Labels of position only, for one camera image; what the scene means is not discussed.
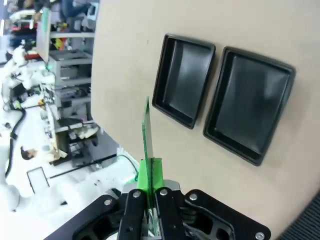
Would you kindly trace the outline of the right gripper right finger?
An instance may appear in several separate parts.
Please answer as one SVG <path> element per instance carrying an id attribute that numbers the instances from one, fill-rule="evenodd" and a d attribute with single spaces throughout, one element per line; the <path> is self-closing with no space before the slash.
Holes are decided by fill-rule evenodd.
<path id="1" fill-rule="evenodd" d="M 199 189 L 183 194 L 165 185 L 162 160 L 149 163 L 152 193 L 164 240 L 269 240 L 270 229 Z"/>

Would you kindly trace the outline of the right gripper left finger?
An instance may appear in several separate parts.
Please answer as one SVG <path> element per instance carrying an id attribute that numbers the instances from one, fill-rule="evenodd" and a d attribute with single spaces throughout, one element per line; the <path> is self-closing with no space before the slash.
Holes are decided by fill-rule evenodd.
<path id="1" fill-rule="evenodd" d="M 140 161 L 137 183 L 119 198 L 105 194 L 46 237 L 47 240 L 140 240 L 150 196 L 150 161 Z"/>

